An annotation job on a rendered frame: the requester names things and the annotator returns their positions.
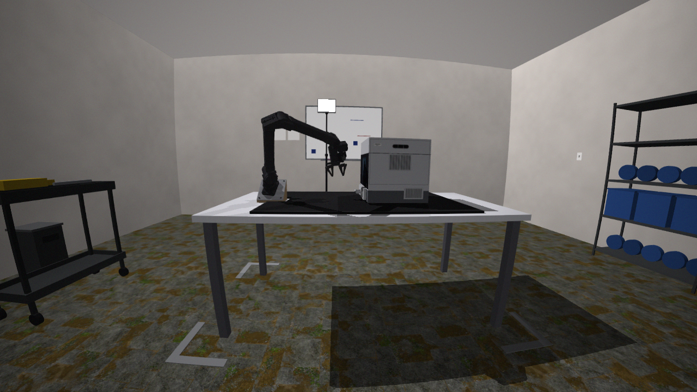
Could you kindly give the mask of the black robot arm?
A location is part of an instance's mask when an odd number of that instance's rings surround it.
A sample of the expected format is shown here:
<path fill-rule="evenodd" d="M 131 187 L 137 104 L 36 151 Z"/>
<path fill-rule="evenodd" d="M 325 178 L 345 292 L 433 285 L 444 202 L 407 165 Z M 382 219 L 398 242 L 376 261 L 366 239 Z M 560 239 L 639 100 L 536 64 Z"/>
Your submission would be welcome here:
<path fill-rule="evenodd" d="M 287 118 L 288 119 L 287 119 Z M 340 141 L 338 136 L 332 132 L 322 131 L 317 127 L 306 124 L 306 122 L 298 121 L 290 115 L 278 111 L 261 119 L 263 125 L 264 138 L 264 166 L 263 172 L 263 191 L 262 194 L 274 196 L 276 194 L 277 181 L 276 166 L 274 165 L 274 132 L 276 129 L 286 129 L 287 131 L 296 131 L 306 136 L 314 137 L 329 144 L 329 153 L 338 153 L 338 160 L 346 160 L 346 152 L 348 144 L 345 141 Z M 264 130 L 265 128 L 265 130 Z M 333 148 L 332 148 L 333 147 Z M 342 153 L 341 153 L 342 152 Z M 339 154 L 340 153 L 340 154 Z"/>

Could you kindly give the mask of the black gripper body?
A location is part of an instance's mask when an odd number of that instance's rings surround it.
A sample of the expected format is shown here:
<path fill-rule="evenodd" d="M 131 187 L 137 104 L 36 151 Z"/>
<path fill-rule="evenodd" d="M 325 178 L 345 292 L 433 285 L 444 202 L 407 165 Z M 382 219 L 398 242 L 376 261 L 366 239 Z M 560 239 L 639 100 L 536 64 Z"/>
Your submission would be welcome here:
<path fill-rule="evenodd" d="M 343 166 L 345 164 L 344 160 L 342 160 L 342 161 L 338 160 L 338 153 L 329 154 L 329 159 L 331 160 L 331 162 L 327 163 L 327 167 L 329 167 L 329 164 L 331 164 L 332 166 Z M 340 163 L 342 163 L 342 164 L 340 164 Z"/>

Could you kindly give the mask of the white gel imager box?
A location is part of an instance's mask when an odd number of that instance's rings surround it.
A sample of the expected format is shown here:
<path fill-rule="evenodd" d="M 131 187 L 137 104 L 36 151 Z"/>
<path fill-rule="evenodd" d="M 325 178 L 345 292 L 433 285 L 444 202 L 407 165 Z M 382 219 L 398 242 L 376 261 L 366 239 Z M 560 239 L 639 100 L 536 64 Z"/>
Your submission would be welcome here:
<path fill-rule="evenodd" d="M 431 139 L 368 137 L 361 143 L 360 184 L 367 203 L 428 203 Z M 362 188 L 363 187 L 363 188 Z"/>

